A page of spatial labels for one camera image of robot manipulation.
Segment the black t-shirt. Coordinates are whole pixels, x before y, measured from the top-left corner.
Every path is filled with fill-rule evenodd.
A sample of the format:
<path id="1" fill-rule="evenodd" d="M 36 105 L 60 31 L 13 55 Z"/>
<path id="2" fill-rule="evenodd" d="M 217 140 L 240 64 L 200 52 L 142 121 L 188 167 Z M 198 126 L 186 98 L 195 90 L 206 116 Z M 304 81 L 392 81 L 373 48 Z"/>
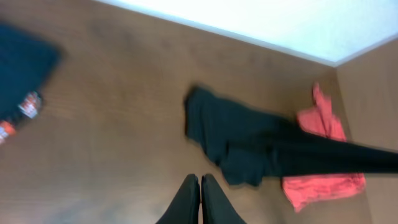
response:
<path id="1" fill-rule="evenodd" d="M 264 177 L 397 173 L 397 153 L 306 133 L 274 114 L 217 97 L 199 86 L 185 102 L 187 138 L 197 142 L 230 185 Z"/>

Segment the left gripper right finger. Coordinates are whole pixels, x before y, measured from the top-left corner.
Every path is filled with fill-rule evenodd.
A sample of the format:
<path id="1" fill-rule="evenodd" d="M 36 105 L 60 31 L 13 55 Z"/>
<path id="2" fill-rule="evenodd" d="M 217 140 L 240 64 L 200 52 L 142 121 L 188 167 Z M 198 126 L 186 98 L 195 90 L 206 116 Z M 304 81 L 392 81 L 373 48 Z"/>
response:
<path id="1" fill-rule="evenodd" d="M 201 204 L 204 224 L 246 224 L 211 174 L 201 178 Z"/>

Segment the folded navy blue garment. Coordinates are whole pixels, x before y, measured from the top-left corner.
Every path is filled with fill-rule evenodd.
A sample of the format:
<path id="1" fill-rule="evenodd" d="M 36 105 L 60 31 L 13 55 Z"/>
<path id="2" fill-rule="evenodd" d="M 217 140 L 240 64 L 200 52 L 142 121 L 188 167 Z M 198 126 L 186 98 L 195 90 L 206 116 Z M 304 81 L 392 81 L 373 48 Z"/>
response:
<path id="1" fill-rule="evenodd" d="M 39 114 L 39 90 L 60 59 L 55 45 L 1 22 L 1 143 Z"/>

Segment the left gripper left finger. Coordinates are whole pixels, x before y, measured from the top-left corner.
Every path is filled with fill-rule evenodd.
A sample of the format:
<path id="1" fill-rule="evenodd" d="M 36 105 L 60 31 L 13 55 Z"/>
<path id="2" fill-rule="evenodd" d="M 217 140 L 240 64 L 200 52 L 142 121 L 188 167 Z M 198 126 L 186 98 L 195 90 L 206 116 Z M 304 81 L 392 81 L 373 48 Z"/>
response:
<path id="1" fill-rule="evenodd" d="M 197 224 L 199 206 L 198 177 L 195 174 L 188 174 L 156 224 Z"/>

